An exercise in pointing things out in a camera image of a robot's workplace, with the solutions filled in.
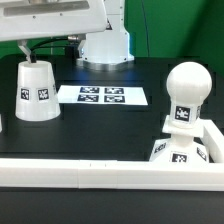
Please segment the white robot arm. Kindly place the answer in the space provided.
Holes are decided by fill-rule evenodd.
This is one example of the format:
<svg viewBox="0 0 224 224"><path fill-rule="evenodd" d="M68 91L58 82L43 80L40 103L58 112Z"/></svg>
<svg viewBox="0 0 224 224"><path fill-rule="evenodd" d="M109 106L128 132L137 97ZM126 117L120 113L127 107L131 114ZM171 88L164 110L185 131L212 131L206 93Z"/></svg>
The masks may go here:
<svg viewBox="0 0 224 224"><path fill-rule="evenodd" d="M82 67L113 71L133 61L125 0L0 0L0 42L16 41L28 62L29 39L64 36Z"/></svg>

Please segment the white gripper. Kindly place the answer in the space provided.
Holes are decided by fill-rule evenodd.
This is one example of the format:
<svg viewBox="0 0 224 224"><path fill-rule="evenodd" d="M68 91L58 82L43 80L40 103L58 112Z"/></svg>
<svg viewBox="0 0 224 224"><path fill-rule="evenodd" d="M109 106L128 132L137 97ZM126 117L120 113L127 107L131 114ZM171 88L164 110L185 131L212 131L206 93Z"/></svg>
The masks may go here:
<svg viewBox="0 0 224 224"><path fill-rule="evenodd" d="M86 33L106 29L103 0L0 0L0 41L18 40L29 63L36 56L23 39L78 35L82 57Z"/></svg>

